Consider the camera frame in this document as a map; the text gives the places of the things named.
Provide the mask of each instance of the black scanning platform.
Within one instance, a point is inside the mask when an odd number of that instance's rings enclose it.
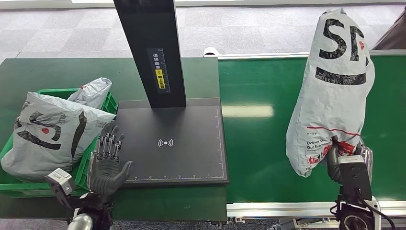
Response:
[[[120,161],[134,162],[125,186],[229,182],[220,99],[188,99],[186,104],[119,103],[117,125],[126,136]]]

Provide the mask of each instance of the sticker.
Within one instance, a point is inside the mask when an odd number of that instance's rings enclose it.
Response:
[[[162,70],[161,69],[156,69],[155,74],[157,75],[158,87],[160,89],[164,89],[165,88],[165,81],[164,81],[164,75],[162,73]]]
[[[156,79],[157,92],[170,93],[164,50],[162,48],[148,48],[147,54],[154,79]]]

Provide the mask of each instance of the black vertical stand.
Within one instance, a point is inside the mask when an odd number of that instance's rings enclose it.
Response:
[[[185,107],[173,0],[114,0],[151,108]]]

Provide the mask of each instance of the white plastic bag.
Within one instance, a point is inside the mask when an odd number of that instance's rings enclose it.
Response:
[[[1,159],[15,177],[40,180],[56,168],[70,170],[115,115],[57,97],[27,94],[13,132],[13,148]]]
[[[336,136],[341,155],[360,141],[375,71],[364,35],[342,9],[320,16],[286,133],[286,155],[308,177]]]
[[[112,81],[108,78],[98,78],[83,85],[69,96],[68,101],[101,109],[111,85]]]

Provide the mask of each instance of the floor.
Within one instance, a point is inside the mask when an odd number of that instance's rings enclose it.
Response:
[[[178,8],[183,57],[206,47],[223,54],[307,52],[319,15],[337,7]],[[344,6],[369,47],[387,31],[404,5]],[[5,58],[131,57],[115,9],[0,11],[0,63]],[[224,229],[266,230],[275,220],[250,220]],[[0,230],[62,230],[63,221],[0,220]],[[214,230],[209,223],[115,222],[116,230]]]

